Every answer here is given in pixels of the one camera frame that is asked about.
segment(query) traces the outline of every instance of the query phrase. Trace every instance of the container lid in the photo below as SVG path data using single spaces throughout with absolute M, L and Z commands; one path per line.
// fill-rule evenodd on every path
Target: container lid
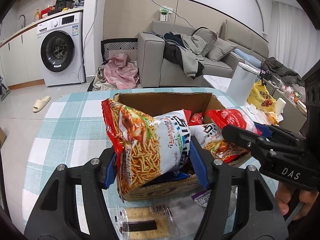
M 260 73 L 260 71 L 256 70 L 255 68 L 253 68 L 245 63 L 239 62 L 238 65 L 241 68 L 243 68 L 244 70 L 249 71 L 252 74 L 259 75 L 259 73 Z

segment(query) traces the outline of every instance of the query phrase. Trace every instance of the kitchen cabinet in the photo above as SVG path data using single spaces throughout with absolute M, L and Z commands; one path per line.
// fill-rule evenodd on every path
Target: kitchen cabinet
M 37 28 L 32 28 L 22 34 L 22 46 L 28 81 L 42 79 L 40 67 L 43 66 L 43 63 L 40 55 L 41 44 L 38 41 Z
M 28 82 L 21 35 L 9 41 L 1 49 L 1 58 L 4 58 L 2 69 L 7 85 L 12 86 Z

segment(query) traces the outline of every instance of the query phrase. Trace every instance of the tile floor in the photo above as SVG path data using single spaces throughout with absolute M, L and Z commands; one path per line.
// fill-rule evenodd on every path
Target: tile floor
M 12 90 L 0 101 L 0 127 L 7 135 L 1 148 L 4 184 L 9 212 L 14 225 L 23 233 L 22 188 L 28 156 L 42 120 L 52 102 L 61 95 L 85 92 L 82 84 L 46 87 L 45 85 Z M 51 100 L 39 113 L 32 107 L 37 99 L 50 96 Z

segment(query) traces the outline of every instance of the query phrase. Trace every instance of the yellow plastic bag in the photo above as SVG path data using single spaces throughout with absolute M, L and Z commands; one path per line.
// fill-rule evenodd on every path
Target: yellow plastic bag
M 266 86 L 262 85 L 261 80 L 254 83 L 247 101 L 266 112 L 274 111 L 276 104 L 276 100 L 269 94 Z

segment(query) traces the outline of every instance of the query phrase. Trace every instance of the metal bolt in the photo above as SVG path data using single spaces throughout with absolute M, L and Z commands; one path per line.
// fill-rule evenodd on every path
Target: metal bolt
M 100 162 L 100 160 L 99 160 L 98 158 L 94 158 L 94 159 L 92 159 L 92 160 L 90 161 L 90 163 L 91 163 L 92 165 L 97 165 L 97 164 L 99 164 L 99 162 Z
M 276 155 L 277 153 L 273 149 L 270 149 L 270 154 L 271 155 Z
M 222 165 L 222 164 L 223 164 L 223 161 L 220 160 L 220 159 L 215 159 L 215 160 L 213 161 L 213 163 L 214 163 L 215 165 Z
M 66 166 L 64 164 L 60 164 L 60 165 L 58 165 L 57 170 L 58 171 L 63 171 L 65 169 L 65 167 Z
M 248 170 L 249 171 L 255 171 L 257 168 L 255 167 L 255 166 L 253 166 L 253 165 L 249 165 L 248 166 Z

